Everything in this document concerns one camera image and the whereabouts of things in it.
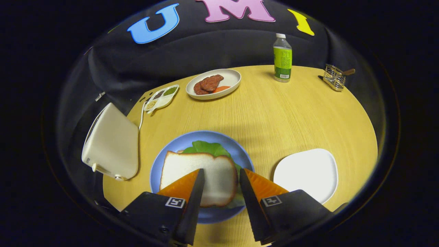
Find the water bottle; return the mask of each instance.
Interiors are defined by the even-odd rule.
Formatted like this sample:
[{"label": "water bottle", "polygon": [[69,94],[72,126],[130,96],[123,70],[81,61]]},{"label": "water bottle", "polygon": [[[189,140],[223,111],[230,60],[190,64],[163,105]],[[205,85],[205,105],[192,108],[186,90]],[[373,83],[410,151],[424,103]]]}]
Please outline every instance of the water bottle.
[{"label": "water bottle", "polygon": [[277,40],[273,44],[274,50],[274,78],[280,82],[289,82],[293,51],[288,44],[285,34],[276,33]]}]

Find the letter m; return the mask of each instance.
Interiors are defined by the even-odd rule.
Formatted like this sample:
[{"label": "letter m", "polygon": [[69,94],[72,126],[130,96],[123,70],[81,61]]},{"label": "letter m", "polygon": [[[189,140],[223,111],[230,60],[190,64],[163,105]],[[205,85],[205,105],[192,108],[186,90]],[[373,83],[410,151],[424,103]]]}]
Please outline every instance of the letter m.
[{"label": "letter m", "polygon": [[209,16],[207,22],[222,22],[230,19],[230,16],[224,14],[221,8],[227,10],[230,14],[238,19],[242,19],[247,8],[250,10],[248,17],[252,20],[262,22],[275,22],[276,20],[268,13],[263,0],[196,0],[204,2]]}]

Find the round table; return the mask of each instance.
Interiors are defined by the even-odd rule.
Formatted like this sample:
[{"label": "round table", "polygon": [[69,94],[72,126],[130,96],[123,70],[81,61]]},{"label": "round table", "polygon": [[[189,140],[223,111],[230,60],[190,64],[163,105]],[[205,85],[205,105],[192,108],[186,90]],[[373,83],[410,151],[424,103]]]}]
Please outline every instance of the round table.
[{"label": "round table", "polygon": [[[369,117],[347,88],[333,91],[317,77],[324,73],[317,68],[293,66],[288,83],[273,79],[273,65],[232,69],[241,73],[241,84],[222,98],[191,98],[185,90],[194,75],[147,91],[137,101],[128,118],[138,126],[145,100],[158,90],[180,85],[167,107],[144,114],[137,175],[125,182],[104,176],[104,196],[116,209],[121,211],[142,192],[151,191],[151,166],[165,145],[198,130],[217,131],[236,140],[252,159],[255,172],[270,180],[286,156],[315,148],[328,150],[338,169],[337,190],[324,204],[330,211],[360,191],[375,168],[377,140]],[[260,243],[254,241],[247,210],[243,210],[224,222],[198,224],[194,246]]]}]

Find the white bread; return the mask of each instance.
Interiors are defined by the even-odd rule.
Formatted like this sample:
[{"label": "white bread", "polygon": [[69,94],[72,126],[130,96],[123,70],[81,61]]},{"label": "white bread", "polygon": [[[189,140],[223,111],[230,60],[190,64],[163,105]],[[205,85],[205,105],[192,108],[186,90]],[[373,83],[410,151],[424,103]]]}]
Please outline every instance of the white bread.
[{"label": "white bread", "polygon": [[234,198],[238,183],[235,165],[227,156],[168,151],[163,164],[160,190],[199,168],[204,169],[205,178],[200,206],[226,206]]}]

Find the white toaster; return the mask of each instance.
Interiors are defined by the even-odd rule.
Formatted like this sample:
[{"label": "white toaster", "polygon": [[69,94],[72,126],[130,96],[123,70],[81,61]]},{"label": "white toaster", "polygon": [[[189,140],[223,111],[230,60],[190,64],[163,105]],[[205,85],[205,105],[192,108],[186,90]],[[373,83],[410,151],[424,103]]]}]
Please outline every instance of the white toaster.
[{"label": "white toaster", "polygon": [[98,171],[118,181],[137,173],[138,128],[109,103],[96,117],[88,131],[82,161],[93,172]]}]

